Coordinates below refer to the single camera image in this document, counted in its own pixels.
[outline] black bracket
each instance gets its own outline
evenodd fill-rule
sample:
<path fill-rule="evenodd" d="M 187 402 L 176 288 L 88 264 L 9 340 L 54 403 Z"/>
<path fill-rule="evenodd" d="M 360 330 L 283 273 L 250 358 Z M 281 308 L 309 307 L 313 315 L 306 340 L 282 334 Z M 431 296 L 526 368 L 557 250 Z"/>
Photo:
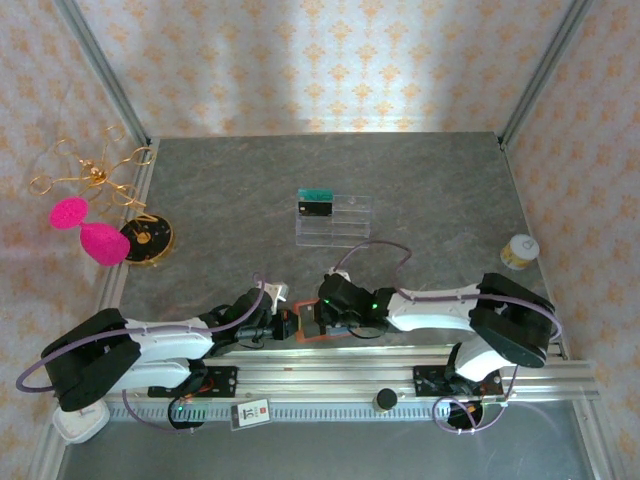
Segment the black bracket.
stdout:
<path fill-rule="evenodd" d="M 234 398 L 238 386 L 238 367 L 207 366 L 207 374 L 202 385 L 213 382 L 213 388 L 197 392 L 193 396 L 201 398 Z M 178 388 L 149 387 L 147 395 L 151 398 L 176 398 L 181 396 Z"/>
<path fill-rule="evenodd" d="M 484 397 L 485 395 L 504 395 L 502 377 L 496 370 L 481 382 L 472 382 L 458 375 L 447 375 L 445 365 L 417 365 L 413 367 L 413 385 L 416 397 L 449 397 L 467 395 Z"/>

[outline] metal corner post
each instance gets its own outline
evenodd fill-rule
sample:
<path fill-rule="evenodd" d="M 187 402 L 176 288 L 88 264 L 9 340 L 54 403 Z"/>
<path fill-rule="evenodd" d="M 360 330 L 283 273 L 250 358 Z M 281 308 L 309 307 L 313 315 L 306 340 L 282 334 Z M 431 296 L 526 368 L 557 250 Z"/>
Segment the metal corner post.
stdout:
<path fill-rule="evenodd" d="M 518 101 L 518 105 L 511 114 L 507 126 L 498 136 L 500 147 L 504 150 L 518 134 L 527 115 L 532 110 L 537 98 L 544 89 L 549 77 L 571 43 L 594 0 L 573 0 L 567 14 L 556 31 L 551 44 L 547 47 L 542 60 L 536 67 L 531 80 Z"/>
<path fill-rule="evenodd" d="M 139 145 L 149 145 L 150 138 L 140 123 L 109 61 L 91 32 L 82 11 L 75 0 L 54 0 L 69 28 L 78 39 L 82 49 L 102 81 L 116 109 L 122 115 L 129 132 Z"/>

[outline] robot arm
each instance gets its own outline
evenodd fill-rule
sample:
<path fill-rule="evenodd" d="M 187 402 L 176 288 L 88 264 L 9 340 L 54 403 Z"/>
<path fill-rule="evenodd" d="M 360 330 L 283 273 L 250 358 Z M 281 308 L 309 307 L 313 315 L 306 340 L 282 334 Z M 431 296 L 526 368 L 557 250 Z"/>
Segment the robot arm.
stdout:
<path fill-rule="evenodd" d="M 265 284 L 265 295 L 241 325 L 202 332 L 230 324 L 248 312 L 259 293 L 259 288 L 252 288 L 231 306 L 221 305 L 183 322 L 139 322 L 124 318 L 116 308 L 98 312 L 47 346 L 42 357 L 91 335 L 113 330 L 132 333 L 92 342 L 46 364 L 61 409 L 80 410 L 107 393 L 130 388 L 159 386 L 190 393 L 200 388 L 206 374 L 201 359 L 223 355 L 239 340 L 284 340 L 295 333 L 297 317 L 278 309 L 278 301 L 287 295 L 284 284 Z M 153 333 L 146 333 L 151 328 Z M 136 333 L 141 329 L 145 333 Z"/>
<path fill-rule="evenodd" d="M 480 382 L 491 372 L 511 364 L 544 366 L 552 322 L 529 308 L 487 297 L 520 299 L 550 312 L 553 307 L 506 277 L 490 273 L 477 285 L 405 294 L 421 301 L 407 299 L 393 288 L 371 293 L 351 283 L 348 275 L 333 273 L 325 277 L 318 290 L 316 322 L 325 327 L 369 327 L 396 332 L 448 328 L 477 333 L 478 337 L 452 350 L 448 381 L 457 376 L 468 382 Z"/>

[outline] white lid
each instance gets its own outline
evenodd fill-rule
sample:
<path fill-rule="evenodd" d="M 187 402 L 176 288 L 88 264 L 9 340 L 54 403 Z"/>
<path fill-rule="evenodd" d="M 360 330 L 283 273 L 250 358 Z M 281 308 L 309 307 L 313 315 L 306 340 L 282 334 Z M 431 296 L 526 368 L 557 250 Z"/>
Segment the white lid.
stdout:
<path fill-rule="evenodd" d="M 529 235 L 514 235 L 510 245 L 513 253 L 523 260 L 535 260 L 540 255 L 540 245 Z"/>
<path fill-rule="evenodd" d="M 98 400 L 76 412 L 63 412 L 58 407 L 53 412 L 52 423 L 67 443 L 82 443 L 98 433 L 109 417 L 109 407 L 104 400 Z"/>

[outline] black round base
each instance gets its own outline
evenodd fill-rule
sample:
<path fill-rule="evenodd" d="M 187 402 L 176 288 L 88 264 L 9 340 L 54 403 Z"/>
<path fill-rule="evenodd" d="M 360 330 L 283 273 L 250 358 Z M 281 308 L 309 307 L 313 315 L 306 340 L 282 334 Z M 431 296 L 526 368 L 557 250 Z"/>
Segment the black round base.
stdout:
<path fill-rule="evenodd" d="M 136 265 L 152 265 L 166 255 L 173 245 L 173 229 L 158 215 L 140 216 L 120 229 L 131 243 L 126 261 Z"/>

